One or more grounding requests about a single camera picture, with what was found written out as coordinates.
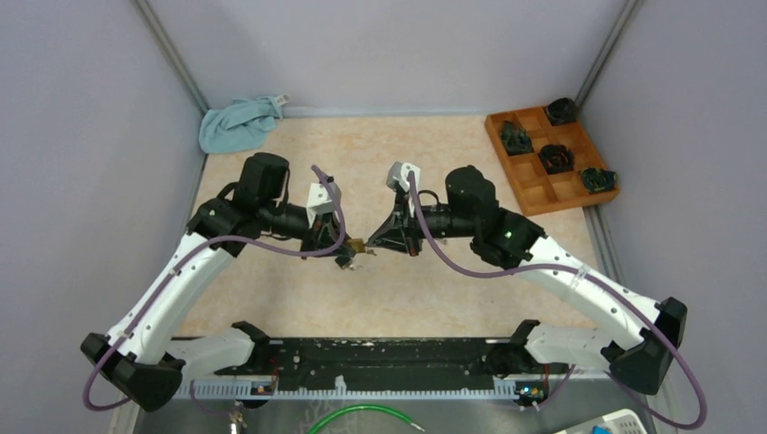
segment white wall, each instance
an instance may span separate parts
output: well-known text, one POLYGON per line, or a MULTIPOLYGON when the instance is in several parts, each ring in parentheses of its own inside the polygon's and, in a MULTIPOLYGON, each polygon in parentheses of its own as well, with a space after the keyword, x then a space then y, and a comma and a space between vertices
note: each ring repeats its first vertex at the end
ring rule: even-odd
POLYGON ((765 17, 763 0, 647 2, 583 111, 620 176, 604 211, 628 283, 690 309, 703 432, 767 426, 765 17))
POLYGON ((0 432, 105 432, 80 342, 175 248, 199 114, 127 0, 2 2, 0 60, 0 432))
POLYGON ((489 112, 574 96, 624 2, 152 0, 208 102, 489 112))

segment cloth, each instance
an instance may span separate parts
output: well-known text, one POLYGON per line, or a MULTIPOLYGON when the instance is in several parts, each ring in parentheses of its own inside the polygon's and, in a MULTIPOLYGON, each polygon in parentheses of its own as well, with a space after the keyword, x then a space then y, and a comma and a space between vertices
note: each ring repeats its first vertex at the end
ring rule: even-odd
POLYGON ((287 96, 237 98, 223 110, 208 110, 200 125, 200 147, 206 154, 258 149, 267 134, 282 119, 282 104, 287 96))

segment wooden compartment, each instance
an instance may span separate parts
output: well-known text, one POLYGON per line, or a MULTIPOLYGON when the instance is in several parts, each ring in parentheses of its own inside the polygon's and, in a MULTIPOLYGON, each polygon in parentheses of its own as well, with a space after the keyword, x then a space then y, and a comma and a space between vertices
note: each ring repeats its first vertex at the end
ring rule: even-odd
POLYGON ((533 107, 488 115, 485 128, 524 215, 605 203, 618 195, 617 185, 614 190, 595 194, 589 194, 583 186, 579 171, 586 167, 607 169, 607 166, 580 122, 554 127, 549 123, 543 107, 533 107), (505 121, 527 131, 533 142, 533 154, 508 156, 500 137, 505 121), (573 151, 573 171, 556 175, 546 173, 538 159, 538 152, 550 143, 565 145, 573 151))

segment white plastic basket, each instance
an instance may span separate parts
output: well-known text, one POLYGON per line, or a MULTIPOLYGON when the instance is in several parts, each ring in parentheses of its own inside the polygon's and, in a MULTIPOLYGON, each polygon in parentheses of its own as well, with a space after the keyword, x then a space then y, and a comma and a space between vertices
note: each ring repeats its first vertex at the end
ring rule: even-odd
POLYGON ((594 427, 606 429, 611 434, 648 434, 637 413, 629 409, 614 411, 556 434, 592 434, 594 427))

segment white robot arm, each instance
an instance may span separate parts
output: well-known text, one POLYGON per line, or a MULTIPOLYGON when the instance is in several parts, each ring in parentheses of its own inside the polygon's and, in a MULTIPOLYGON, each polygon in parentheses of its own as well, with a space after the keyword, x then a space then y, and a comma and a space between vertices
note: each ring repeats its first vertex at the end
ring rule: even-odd
MULTIPOLYGON (((411 192, 410 173, 418 188, 421 170, 416 165, 398 162, 389 171, 386 184, 395 191, 394 210, 368 240, 369 246, 411 256, 421 251, 425 236, 413 212, 412 198, 417 193, 411 192)), ((659 303, 591 269, 546 235, 543 228, 501 208, 495 186, 471 165, 448 174, 445 187, 447 204, 421 209, 429 233, 435 237, 472 237, 471 249, 502 269, 554 264, 577 270, 573 274, 529 267, 532 270, 518 276, 552 291, 599 327, 560 327, 527 320, 512 336, 513 344, 523 346, 537 363, 568 363, 610 371, 638 392, 658 392, 671 362, 668 349, 634 313, 592 280, 598 279, 621 294, 676 347, 681 344, 687 317, 684 304, 672 297, 659 303)))
MULTIPOLYGON (((270 356, 264 345, 269 346, 270 339, 247 323, 236 323, 219 335, 172 339, 202 292, 243 248, 241 242, 207 245, 209 240, 226 235, 256 239, 268 233, 301 240, 302 251, 339 245, 327 256, 336 256, 342 267, 354 257, 350 240, 338 241, 338 222, 325 187, 312 184, 307 206, 292 205, 287 202, 287 193, 283 196, 288 173, 288 162, 281 157, 257 153, 248 158, 240 181, 227 185, 218 197, 200 206, 172 259, 138 303, 105 335, 89 334, 83 341, 80 349, 92 363, 100 365, 100 373, 144 410, 162 407, 181 385, 210 373, 245 364, 268 364, 266 358, 270 356), (232 199, 227 199, 232 192, 232 199), (187 256, 191 259, 179 268, 177 262, 187 256)), ((415 221, 410 173, 417 183, 420 169, 416 165, 396 163, 389 171, 386 183, 395 191, 394 210, 368 240, 368 247, 411 256, 421 251, 425 236, 415 221)), ((638 392, 658 391, 671 362, 668 350, 647 333, 634 314, 585 277, 607 282, 676 346, 681 343, 687 314, 683 304, 674 298, 658 303, 590 269, 547 236, 543 228, 501 208, 495 186, 473 166, 454 170, 445 184, 448 202, 422 209, 431 233, 440 238, 473 237, 471 249, 502 269, 553 263, 578 271, 537 269, 519 276, 551 290, 599 327, 558 327, 527 320, 509 339, 507 348, 514 357, 526 357, 530 363, 609 370, 638 392)), ((340 196, 332 180, 328 187, 340 196)))

